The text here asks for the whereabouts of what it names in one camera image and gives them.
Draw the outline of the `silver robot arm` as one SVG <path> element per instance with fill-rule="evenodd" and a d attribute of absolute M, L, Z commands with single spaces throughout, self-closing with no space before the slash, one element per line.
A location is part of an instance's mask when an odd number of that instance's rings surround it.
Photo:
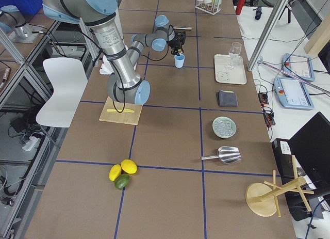
<path fill-rule="evenodd" d="M 33 43 L 43 31 L 27 23 L 14 5 L 1 7 L 1 30 L 15 43 Z"/>
<path fill-rule="evenodd" d="M 151 34 L 132 36 L 132 44 L 126 48 L 115 23 L 118 0 L 43 0 L 43 11 L 53 20 L 84 24 L 93 30 L 104 56 L 110 63 L 111 73 L 107 92 L 120 103 L 143 105 L 150 96 L 150 84 L 134 70 L 146 47 L 161 52 L 166 46 L 178 56 L 183 53 L 186 39 L 184 31 L 175 31 L 168 18 L 159 15 L 155 19 L 156 30 Z"/>

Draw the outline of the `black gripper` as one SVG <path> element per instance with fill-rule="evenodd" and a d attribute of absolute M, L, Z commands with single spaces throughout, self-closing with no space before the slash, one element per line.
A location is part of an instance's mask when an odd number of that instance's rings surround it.
<path fill-rule="evenodd" d="M 174 30 L 174 37 L 169 40 L 169 47 L 171 48 L 171 54 L 173 56 L 179 56 L 183 52 L 183 45 L 186 40 L 185 31 Z"/>

